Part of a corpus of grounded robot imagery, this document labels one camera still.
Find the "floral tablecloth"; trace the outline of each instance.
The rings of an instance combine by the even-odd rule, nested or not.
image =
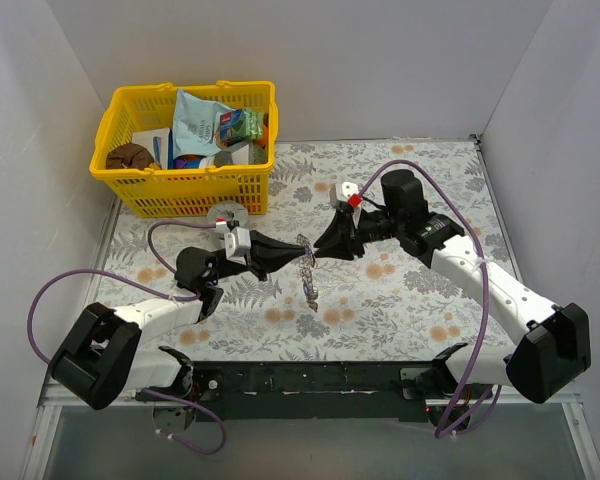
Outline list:
[[[513,272],[502,231],[471,142],[291,143],[276,146],[270,177],[269,213],[252,216],[251,227],[295,243],[302,233],[315,241],[331,221],[330,185],[362,184],[391,159],[418,162],[436,178],[478,232],[486,255]],[[425,185],[432,210],[451,212]],[[382,199],[376,182],[370,196]],[[171,274],[152,256],[146,233],[155,220],[122,207],[106,269],[169,292]],[[197,219],[206,223],[206,219]],[[158,251],[172,264],[190,245],[220,248],[208,231],[163,227]],[[207,320],[163,335],[143,348],[169,345],[194,360],[429,360],[447,346],[472,341],[481,308],[445,278],[404,253],[398,242],[368,245],[355,262],[321,259],[313,272],[319,310],[306,306],[298,265],[258,282],[250,274],[224,280],[225,294]],[[146,299],[132,287],[104,279],[97,299],[109,306]],[[508,337],[490,322],[486,344]]]

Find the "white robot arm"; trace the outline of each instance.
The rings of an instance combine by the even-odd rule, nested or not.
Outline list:
[[[395,238],[408,254],[481,303],[480,263],[484,261],[463,229],[447,216],[429,212],[422,185],[411,171],[385,173],[381,182],[386,205],[376,205],[378,210],[372,212],[360,207],[355,184],[333,187],[330,195],[336,215],[316,241],[315,257],[354,260],[364,255],[365,243]],[[231,235],[227,250],[188,247],[178,255],[178,286],[199,293],[199,300],[154,299],[113,310],[90,305],[51,360],[51,375],[95,409],[106,407],[123,390],[152,387],[173,395],[190,393],[193,366],[188,358],[170,348],[136,352],[137,348],[211,315],[222,296],[219,279],[251,272],[265,280],[306,253],[304,247],[237,225],[229,225],[226,234]],[[512,343],[482,348],[468,383],[512,386],[542,403],[589,367],[588,317],[575,304],[562,308],[532,292],[493,263],[487,268],[489,312]],[[472,351],[466,344],[446,349],[414,381],[453,391]]]

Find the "plastic basket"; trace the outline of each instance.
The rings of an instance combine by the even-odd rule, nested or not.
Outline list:
[[[232,108],[251,107],[269,114],[267,163],[227,165],[204,169],[108,170],[107,154],[131,141],[136,131],[171,127],[176,92],[216,100]],[[216,203],[235,200],[251,214],[267,211],[269,173],[273,170],[274,143],[278,135],[278,107],[271,82],[227,82],[197,87],[174,87],[170,83],[118,88],[96,135],[96,150],[89,170],[103,180],[141,217],[206,215]]]

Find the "purple cable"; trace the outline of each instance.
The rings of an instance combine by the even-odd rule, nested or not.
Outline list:
[[[442,199],[445,201],[445,203],[449,206],[449,208],[455,214],[455,216],[458,217],[458,220],[460,220],[460,223],[462,223],[464,228],[469,233],[471,240],[473,240],[473,245],[475,246],[477,256],[484,260],[484,250],[482,249],[482,244],[480,243],[480,239],[478,238],[478,235],[476,234],[473,227],[471,227],[471,225],[469,225],[469,222],[467,222],[467,220],[460,213],[458,208],[453,204],[451,199],[442,190],[442,188],[440,188],[440,185],[438,185],[438,183],[433,179],[433,177],[431,177],[431,175],[429,175],[417,163],[412,162],[411,160],[392,160],[390,162],[385,163],[371,176],[371,178],[367,181],[367,183],[365,183],[365,185],[362,187],[362,189],[360,189],[360,192],[358,193],[358,195],[362,197],[367,192],[367,190],[369,189],[371,184],[380,176],[380,174],[382,172],[384,172],[387,168],[389,168],[393,165],[398,165],[398,164],[408,165],[408,166],[416,169],[431,184],[431,186],[436,190],[436,192],[438,192],[438,194],[442,197]],[[445,408],[445,410],[442,414],[442,418],[440,419],[440,422],[438,423],[438,426],[436,427],[436,430],[435,430],[436,438],[442,438],[442,437],[448,435],[449,433],[451,433],[453,431],[453,429],[462,422],[462,420],[464,420],[469,415],[473,414],[478,409],[480,404],[486,399],[487,395],[490,392],[490,389],[485,390],[485,393],[482,394],[482,396],[478,399],[478,401],[471,408],[469,408],[469,410],[464,415],[462,415],[458,420],[453,422],[451,425],[445,427],[445,425],[449,421],[449,415],[451,415],[451,412],[453,411],[453,409],[456,408],[456,406],[458,405],[458,400],[460,399],[460,396],[462,395],[462,391],[464,390],[464,387],[467,384],[469,375],[471,375],[471,371],[473,370],[476,360],[478,359],[478,354],[480,353],[480,348],[482,347],[482,343],[484,342],[484,337],[487,332],[487,323],[489,321],[489,272],[487,271],[487,266],[484,262],[480,264],[480,271],[482,272],[482,319],[480,322],[480,330],[478,331],[478,336],[476,338],[476,344],[473,347],[473,351],[471,352],[471,356],[469,357],[469,361],[467,362],[467,368],[465,369],[464,373],[462,374],[462,377],[460,377],[458,386],[456,387],[455,391],[453,392],[453,395],[451,396],[451,400],[449,401],[447,408]],[[485,412],[483,417],[478,421],[478,423],[471,428],[467,428],[466,430],[463,430],[462,433],[467,433],[471,430],[474,430],[475,427],[481,425],[486,420],[486,418],[491,414],[491,412],[493,411],[493,408],[496,405],[498,397],[500,396],[500,390],[501,389],[498,388],[496,395],[494,396],[493,401],[491,402],[491,406]]]
[[[183,398],[177,398],[177,397],[173,397],[171,395],[165,395],[164,393],[156,392],[154,390],[151,390],[150,388],[143,388],[141,391],[142,391],[142,393],[146,393],[147,395],[151,395],[151,396],[159,398],[161,400],[167,400],[169,402],[177,402],[177,403],[181,403],[182,405],[186,405],[188,407],[195,408],[196,410],[211,417],[211,419],[213,419],[213,421],[216,422],[218,424],[218,426],[220,427],[220,431],[222,432],[222,440],[220,441],[220,444],[215,448],[204,448],[204,447],[200,447],[200,446],[196,445],[195,443],[190,442],[186,438],[180,437],[179,435],[175,435],[175,434],[169,432],[168,430],[158,429],[158,431],[161,434],[165,435],[166,437],[171,436],[171,439],[175,440],[178,443],[181,443],[185,447],[188,447],[191,450],[193,450],[194,452],[198,452],[202,455],[213,455],[214,453],[218,453],[220,450],[222,450],[225,443],[227,443],[227,427],[226,427],[226,425],[220,419],[220,417],[218,417],[215,413],[213,413],[208,408],[205,408],[202,405],[198,405],[197,403],[191,402],[189,400],[185,400]]]
[[[156,222],[153,225],[151,225],[151,227],[149,228],[149,231],[147,232],[147,243],[149,244],[149,249],[155,255],[155,257],[158,259],[158,261],[162,265],[164,265],[164,267],[167,270],[169,270],[171,273],[174,273],[174,274],[176,273],[176,269],[167,263],[167,261],[162,257],[162,255],[160,255],[158,253],[158,251],[156,250],[156,247],[153,245],[153,231],[156,228],[162,227],[164,225],[179,225],[181,227],[189,227],[189,228],[216,228],[215,225],[208,225],[208,224],[200,224],[199,225],[197,223],[181,222],[179,220],[162,220],[160,222]]]

